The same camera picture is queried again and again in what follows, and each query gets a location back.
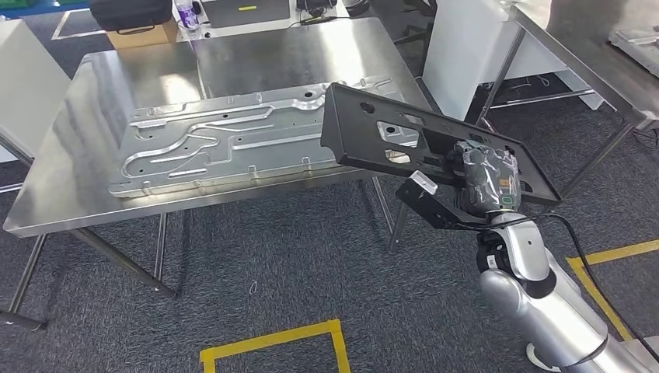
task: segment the stamped metal sheet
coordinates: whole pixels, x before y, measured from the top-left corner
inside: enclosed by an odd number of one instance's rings
[[[659,26],[614,31],[609,35],[609,40],[659,77]]]
[[[257,185],[262,178],[335,167],[334,154],[319,143],[329,84],[137,109],[109,191],[139,197],[250,180]],[[403,101],[389,77],[363,78],[353,87]]]

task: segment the gray carpet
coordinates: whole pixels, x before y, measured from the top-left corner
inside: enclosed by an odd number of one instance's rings
[[[383,3],[373,8],[395,36],[404,28],[396,21],[402,5]],[[85,53],[108,47],[103,36],[50,42],[57,21],[28,19],[67,73]],[[406,48],[420,55],[417,44]],[[490,118],[526,141],[559,185],[621,120],[579,99],[508,108]],[[558,212],[574,223],[588,252],[656,239],[658,176],[657,153],[626,138]],[[394,211],[401,179],[381,180]],[[0,195],[0,216],[15,195]],[[151,269],[157,227],[151,217],[93,229]],[[561,226],[541,229],[562,265],[575,256]],[[181,211],[169,219],[164,282],[179,295],[168,300],[72,236],[51,235],[23,306],[23,314],[49,326],[36,333],[0,327],[0,371],[201,372],[204,348],[327,319],[341,320],[353,372],[537,371],[525,360],[523,339],[479,292],[474,234],[433,231],[410,216],[398,249],[389,252],[387,238],[370,180]],[[0,232],[2,307],[32,242]],[[658,260],[650,253],[594,268],[646,335],[659,334],[659,292],[652,286]],[[327,372],[336,371],[336,360],[330,338],[317,336],[221,359],[217,368]]]

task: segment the electrical cord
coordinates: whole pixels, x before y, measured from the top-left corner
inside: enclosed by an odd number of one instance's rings
[[[540,82],[545,87],[549,87],[552,84],[547,78],[543,78],[541,75],[538,75],[538,79],[540,79]]]
[[[574,228],[572,227],[572,224],[570,224],[570,222],[567,219],[565,219],[563,216],[558,215],[558,214],[537,214],[537,215],[528,216],[526,218],[516,219],[516,220],[513,220],[513,221],[506,221],[506,222],[498,223],[498,224],[468,225],[468,224],[464,224],[464,223],[458,223],[457,226],[460,226],[462,228],[466,228],[466,229],[469,229],[469,230],[472,230],[472,231],[482,232],[482,231],[489,231],[489,230],[492,230],[492,229],[505,228],[505,227],[509,227],[511,225],[521,224],[521,223],[525,223],[527,221],[534,221],[534,220],[539,220],[539,219],[543,219],[543,218],[554,218],[554,219],[557,219],[560,222],[562,222],[563,225],[565,225],[565,228],[567,229],[568,233],[570,233],[570,237],[572,238],[572,242],[574,243],[574,247],[577,249],[577,253],[579,254],[579,257],[581,258],[581,262],[584,264],[584,269],[586,270],[586,273],[588,274],[588,276],[591,278],[591,281],[593,281],[593,285],[595,286],[595,288],[600,292],[601,297],[605,300],[605,302],[607,302],[611,306],[611,309],[620,318],[622,323],[627,326],[627,329],[629,329],[629,332],[632,334],[632,336],[634,336],[634,338],[639,340],[639,342],[643,345],[643,347],[645,347],[647,352],[650,353],[650,355],[652,355],[652,358],[655,361],[659,362],[659,354],[657,354],[657,352],[646,342],[646,340],[644,338],[642,338],[639,335],[639,333],[629,324],[629,322],[627,322],[627,320],[625,320],[625,318],[622,317],[622,315],[620,314],[620,311],[618,311],[618,309],[616,309],[613,306],[613,303],[611,303],[611,301],[608,299],[606,294],[600,288],[597,280],[595,279],[595,275],[593,274],[593,272],[591,270],[591,265],[588,263],[588,259],[586,259],[586,254],[584,254],[584,250],[581,247],[581,243],[579,242],[579,238],[577,237],[577,233],[574,231]]]
[[[301,26],[308,26],[308,25],[318,25],[320,23],[325,23],[325,22],[330,22],[334,21],[335,19],[350,19],[350,17],[336,17],[336,16],[329,16],[329,17],[312,17],[312,18],[307,18],[303,19],[302,21],[296,22],[296,23],[291,23],[288,25],[288,29],[295,25],[301,25]]]

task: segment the yellow floor tape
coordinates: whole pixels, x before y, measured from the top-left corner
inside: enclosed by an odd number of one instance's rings
[[[610,262],[612,260],[622,259],[629,256],[650,253],[652,251],[659,250],[659,240],[643,242],[636,245],[631,245],[627,247],[622,247],[620,249],[613,249],[602,251],[600,253],[592,253],[586,255],[586,260],[588,264],[600,264],[605,262]],[[624,340],[633,340],[632,334],[627,330],[627,328],[622,324],[620,318],[613,312],[611,305],[604,300],[604,297],[601,296],[601,293],[595,288],[593,281],[590,279],[586,270],[584,269],[584,264],[581,262],[581,258],[566,258],[567,263],[572,267],[574,274],[577,275],[579,281],[584,285],[584,288],[588,293],[593,297],[593,299],[600,306],[601,310],[604,311],[611,324],[618,330],[620,336]]]
[[[332,344],[334,345],[339,373],[350,373],[346,344],[343,341],[343,334],[341,333],[341,323],[337,319],[268,334],[266,336],[258,336],[249,340],[241,340],[240,342],[230,343],[220,347],[208,348],[199,353],[199,360],[204,365],[204,373],[215,373],[215,360],[217,359],[259,350],[260,348],[287,343],[293,340],[318,336],[324,333],[329,333],[332,336]]]

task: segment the black mounting bracket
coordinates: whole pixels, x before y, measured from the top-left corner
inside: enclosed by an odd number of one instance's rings
[[[462,160],[453,150],[463,140],[515,155],[522,200],[547,205],[561,201],[520,141],[338,83],[326,91],[320,144],[332,149],[342,165],[405,177],[419,170],[436,183],[464,187]]]

